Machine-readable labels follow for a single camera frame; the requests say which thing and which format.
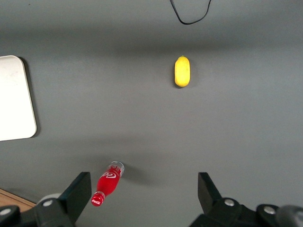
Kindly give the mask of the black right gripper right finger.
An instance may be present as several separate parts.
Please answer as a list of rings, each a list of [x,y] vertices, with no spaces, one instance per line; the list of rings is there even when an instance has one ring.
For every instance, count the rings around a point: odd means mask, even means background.
[[[222,197],[208,173],[198,174],[198,199],[203,214],[192,227],[259,227],[256,213],[235,199]]]

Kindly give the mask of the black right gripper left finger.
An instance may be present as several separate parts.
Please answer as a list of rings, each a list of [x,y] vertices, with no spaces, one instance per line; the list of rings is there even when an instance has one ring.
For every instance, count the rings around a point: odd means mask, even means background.
[[[35,207],[39,227],[74,227],[91,197],[91,175],[81,172],[57,198],[46,198]]]

